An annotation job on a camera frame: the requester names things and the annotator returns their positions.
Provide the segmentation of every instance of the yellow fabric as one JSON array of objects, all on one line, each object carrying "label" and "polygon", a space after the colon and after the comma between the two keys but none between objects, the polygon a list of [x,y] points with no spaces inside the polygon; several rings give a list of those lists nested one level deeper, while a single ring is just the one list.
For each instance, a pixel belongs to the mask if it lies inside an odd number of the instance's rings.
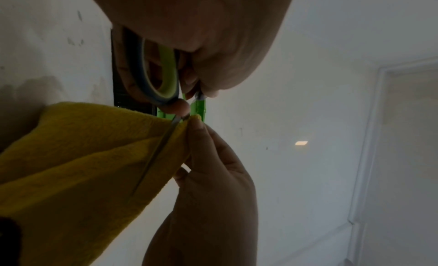
[{"label": "yellow fabric", "polygon": [[93,262],[187,159],[183,122],[129,197],[169,125],[97,104],[46,108],[0,155],[0,216],[21,230],[20,265]]}]

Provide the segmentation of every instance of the scissor handle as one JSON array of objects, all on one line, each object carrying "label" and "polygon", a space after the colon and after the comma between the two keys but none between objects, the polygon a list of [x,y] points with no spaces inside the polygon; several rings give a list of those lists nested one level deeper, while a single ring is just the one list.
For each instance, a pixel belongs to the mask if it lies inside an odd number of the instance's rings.
[{"label": "scissor handle", "polygon": [[147,100],[157,106],[176,101],[179,96],[178,53],[172,48],[158,45],[163,79],[161,86],[156,88],[147,74],[149,62],[145,60],[145,39],[124,28],[123,43],[129,71]]}]

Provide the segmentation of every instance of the green object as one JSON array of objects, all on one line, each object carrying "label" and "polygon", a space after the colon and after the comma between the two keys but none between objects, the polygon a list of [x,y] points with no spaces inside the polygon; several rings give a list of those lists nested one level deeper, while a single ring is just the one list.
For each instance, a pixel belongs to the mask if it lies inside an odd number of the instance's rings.
[{"label": "green object", "polygon": [[[190,115],[198,114],[201,116],[202,122],[205,122],[205,112],[207,111],[205,106],[205,100],[196,100],[190,105]],[[162,112],[159,108],[156,109],[156,116],[158,118],[172,120],[174,115],[166,114]]]}]

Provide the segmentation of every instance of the hand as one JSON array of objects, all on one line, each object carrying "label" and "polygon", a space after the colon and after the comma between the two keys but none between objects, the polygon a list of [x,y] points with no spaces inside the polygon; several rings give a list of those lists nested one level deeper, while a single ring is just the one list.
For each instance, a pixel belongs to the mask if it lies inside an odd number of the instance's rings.
[{"label": "hand", "polygon": [[255,266],[256,190],[242,163],[211,128],[189,123],[191,157],[175,176],[180,189],[145,254],[145,266]]},{"label": "hand", "polygon": [[[291,0],[95,0],[115,27],[126,26],[139,36],[182,51],[181,88],[199,84],[208,97],[246,79],[269,50]],[[121,43],[115,37],[115,43]],[[123,49],[116,48],[122,57]],[[124,65],[119,65],[123,73]],[[128,92],[139,91],[122,74]],[[167,112],[188,111],[182,100]]]}]

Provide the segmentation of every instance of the scissor blade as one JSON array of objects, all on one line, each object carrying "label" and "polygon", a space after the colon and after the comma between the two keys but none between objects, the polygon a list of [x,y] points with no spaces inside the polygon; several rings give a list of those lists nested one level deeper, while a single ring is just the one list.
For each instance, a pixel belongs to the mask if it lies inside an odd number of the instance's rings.
[{"label": "scissor blade", "polygon": [[148,160],[148,162],[146,163],[143,172],[141,174],[140,180],[137,182],[134,190],[132,191],[132,195],[135,194],[135,192],[137,191],[138,187],[140,186],[141,182],[143,181],[143,179],[145,178],[147,172],[149,171],[149,169],[151,168],[151,166],[153,165],[154,161],[156,160],[156,158],[158,157],[158,155],[160,154],[160,152],[164,149],[164,147],[166,146],[167,142],[169,141],[170,137],[172,136],[173,132],[175,131],[176,127],[178,126],[178,123],[181,121],[182,117],[181,116],[175,116],[172,120],[172,122],[170,123],[170,127],[167,129],[166,133],[163,135],[163,137],[161,138],[160,142],[158,143],[158,145],[156,146],[154,152],[151,155],[151,158]]}]

